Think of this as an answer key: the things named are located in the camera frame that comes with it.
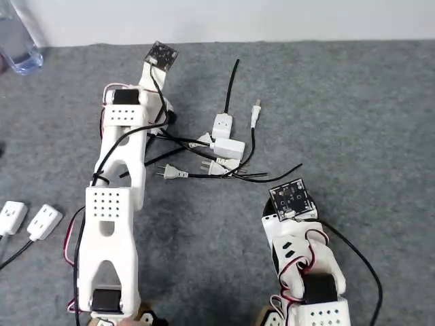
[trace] white plastic part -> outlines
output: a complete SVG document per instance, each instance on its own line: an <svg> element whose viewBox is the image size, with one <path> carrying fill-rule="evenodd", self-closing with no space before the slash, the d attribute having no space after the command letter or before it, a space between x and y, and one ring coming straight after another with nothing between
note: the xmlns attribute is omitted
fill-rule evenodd
<svg viewBox="0 0 435 326"><path fill-rule="evenodd" d="M214 139L223 138L229 139L231 135L232 116L227 113L220 113L216 115L213 123L213 130L211 136Z"/></svg>
<svg viewBox="0 0 435 326"><path fill-rule="evenodd" d="M210 148L218 156L241 160L245 151L245 143L234 139L217 138L214 143L210 144Z"/></svg>
<svg viewBox="0 0 435 326"><path fill-rule="evenodd" d="M251 115L251 128L255 128L258 120L258 116L261 111L261 101L257 100L256 104L252 107L252 115Z"/></svg>
<svg viewBox="0 0 435 326"><path fill-rule="evenodd" d="M222 165L224 168L227 168L228 170L234 170L235 168L238 168L240 165L240 160L237 160L235 158L217 158L216 162Z"/></svg>
<svg viewBox="0 0 435 326"><path fill-rule="evenodd" d="M278 275L288 285L290 295L301 300L304 296L304 283L297 262L308 265L313 259L309 242L304 238L287 235L273 238L272 246L278 263Z"/></svg>
<svg viewBox="0 0 435 326"><path fill-rule="evenodd" d="M166 166L159 166L159 168L163 168L163 173L157 173L158 175L162 175L163 179L176 179L176 178L188 178L189 173L186 171L181 171L170 164L166 164Z"/></svg>
<svg viewBox="0 0 435 326"><path fill-rule="evenodd" d="M94 278L103 261L110 261L118 275L122 315L137 313L140 297L137 283L138 258L133 238L133 189L128 187L86 188L86 225L80 246L79 305L90 311L90 299L98 284ZM101 318L112 318L113 315Z"/></svg>
<svg viewBox="0 0 435 326"><path fill-rule="evenodd" d="M144 126L146 118L146 110L142 105L106 105L104 131L108 126Z"/></svg>
<svg viewBox="0 0 435 326"><path fill-rule="evenodd" d="M152 75L156 80L158 87L162 90L164 86L164 80L166 78L166 73L157 67L152 68ZM157 92L151 77L150 77L150 64L148 62L143 62L142 77L139 81L139 85L148 91Z"/></svg>
<svg viewBox="0 0 435 326"><path fill-rule="evenodd" d="M32 241L44 240L62 219L62 214L50 205L44 204L27 227Z"/></svg>
<svg viewBox="0 0 435 326"><path fill-rule="evenodd" d="M23 202L7 201L0 212L0 236L14 235L27 213Z"/></svg>
<svg viewBox="0 0 435 326"><path fill-rule="evenodd" d="M317 218L317 209L314 206L314 211L308 213L307 216L300 215L300 217L311 217ZM316 229L319 231L323 231L323 228L320 223L317 222L297 222L293 219L286 219L282 222L279 221L277 214L271 214L264 216L261 219L263 223L264 231L266 232L267 241L269 243L269 247L272 247L272 239L280 236L297 236L300 238L305 237L305 232L307 230ZM323 241L323 237L317 232L311 232L310 237L317 241Z"/></svg>
<svg viewBox="0 0 435 326"><path fill-rule="evenodd" d="M338 301L323 304L290 306L288 325L294 326L350 326L347 300L340 297Z"/></svg>
<svg viewBox="0 0 435 326"><path fill-rule="evenodd" d="M197 139L197 141L202 141L202 142L207 143L209 145L212 143L210 134L208 132L206 132L204 135L200 136ZM194 148L194 147L198 147L198 146L205 146L205 145L201 145L201 144L197 144L197 143L189 143L190 148Z"/></svg>
<svg viewBox="0 0 435 326"><path fill-rule="evenodd" d="M223 175L228 172L226 168L215 161L202 161L201 170L207 171L209 175Z"/></svg>
<svg viewBox="0 0 435 326"><path fill-rule="evenodd" d="M142 105L108 105L103 125L104 133L101 140L100 158L95 164L95 171L101 161L118 140L121 134L129 131L123 127L130 126L131 130L148 125L147 108ZM133 203L138 211L143 206L143 194L145 191L145 173L143 165L147 131L142 130L128 136L128 143L118 145L104 164L104 173L101 175L111 179L121 164L125 164L131 177L131 188L133 192ZM98 180L97 185L103 185L103 180Z"/></svg>
<svg viewBox="0 0 435 326"><path fill-rule="evenodd" d="M283 319L279 316L278 312L270 312L267 316L264 326L285 326Z"/></svg>
<svg viewBox="0 0 435 326"><path fill-rule="evenodd" d="M317 209L309 214L316 217ZM311 261L311 252L307 251L307 245L310 244L315 254L315 263L310 272L324 272L333 275L337 293L341 295L346 291L346 279L335 260L333 252L324 244L324 237L318 232L309 232L307 234L309 242L305 240L305 234L308 230L323 232L320 223L294 221L292 219L279 221L276 214L264 216L262 223L269 247L272 249L272 246L275 246L279 261L279 271L285 267L289 259L294 259L299 255L307 257ZM290 242L292 246L283 248L287 242ZM290 250L293 250L295 254L291 257L286 257L285 255ZM288 268L281 278L288 284L293 297L300 299L303 296L304 285L296 267Z"/></svg>
<svg viewBox="0 0 435 326"><path fill-rule="evenodd" d="M153 68L153 76L162 88L166 73ZM150 66L147 63L144 64L140 85L130 87L150 91L147 91L146 96L141 96L140 105L106 106L107 115L103 120L101 152L95 164L95 172L122 134L147 126L149 121L155 120L162 107L160 97L150 77ZM172 106L165 98L164 101L168 110L172 110ZM141 130L130 134L126 143L119 144L104 163L101 176L109 180L112 177L117 178L118 176L115 175L117 167L125 164L131 178L130 187L108 187L104 180L97 179L95 186L86 189L86 223L80 245L77 280L79 307L83 311L91 311L91 300L95 289L121 290L122 314L113 315L91 311L92 317L108 319L114 325L124 318L135 316L141 302L137 282L138 259L133 238L133 212L142 209L143 206L146 174L143 162L146 136L147 132L154 131L158 132L159 129ZM119 284L97 284L97 272L103 261L108 261L113 265Z"/></svg>

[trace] red and white wire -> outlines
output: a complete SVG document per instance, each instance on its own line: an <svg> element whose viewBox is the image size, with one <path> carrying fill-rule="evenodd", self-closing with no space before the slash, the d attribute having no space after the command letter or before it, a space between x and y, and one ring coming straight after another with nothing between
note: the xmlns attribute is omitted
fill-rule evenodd
<svg viewBox="0 0 435 326"><path fill-rule="evenodd" d="M85 206L80 208L78 211L74 213L74 215L71 218L71 221L69 222L68 229L67 229L67 235L65 236L65 239L63 240L63 257L65 258L65 261L71 265L74 266L74 261L72 259L69 259L68 257L68 246L69 241L71 240L71 234L73 233L73 227L74 227L74 221L79 215L79 213L84 210Z"/></svg>

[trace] black wire bundle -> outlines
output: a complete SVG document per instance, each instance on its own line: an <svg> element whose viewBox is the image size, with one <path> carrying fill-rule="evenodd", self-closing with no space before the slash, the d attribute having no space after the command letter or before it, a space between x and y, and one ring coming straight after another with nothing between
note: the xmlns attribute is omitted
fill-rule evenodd
<svg viewBox="0 0 435 326"><path fill-rule="evenodd" d="M4 269L4 267L12 263L16 258L18 258L19 255L24 253L33 243L34 241L29 240L20 250L18 250L11 257L9 257L7 260L5 260L3 263L0 264L0 270Z"/></svg>

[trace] two-prong plug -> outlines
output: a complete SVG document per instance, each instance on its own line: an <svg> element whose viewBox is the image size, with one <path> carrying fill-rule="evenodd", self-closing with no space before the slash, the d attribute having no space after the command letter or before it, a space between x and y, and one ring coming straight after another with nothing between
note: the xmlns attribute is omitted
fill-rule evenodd
<svg viewBox="0 0 435 326"><path fill-rule="evenodd" d="M188 178L189 172L181 171L170 164L166 164L165 166L159 166L159 168L163 168L164 172L157 172L158 175L162 175L163 179L176 179L176 178Z"/></svg>

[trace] power outlet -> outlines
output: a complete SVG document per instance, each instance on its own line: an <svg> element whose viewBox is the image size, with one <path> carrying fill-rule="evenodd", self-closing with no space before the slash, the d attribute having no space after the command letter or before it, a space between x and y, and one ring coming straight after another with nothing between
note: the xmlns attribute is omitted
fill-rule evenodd
<svg viewBox="0 0 435 326"><path fill-rule="evenodd" d="M232 116L226 113L217 114L213 124L211 136L214 139L229 139L232 127Z"/></svg>
<svg viewBox="0 0 435 326"><path fill-rule="evenodd" d="M44 240L62 219L62 214L50 205L44 204L27 227L30 240Z"/></svg>
<svg viewBox="0 0 435 326"><path fill-rule="evenodd" d="M14 235L27 213L27 207L23 202L6 202L0 212L0 236Z"/></svg>

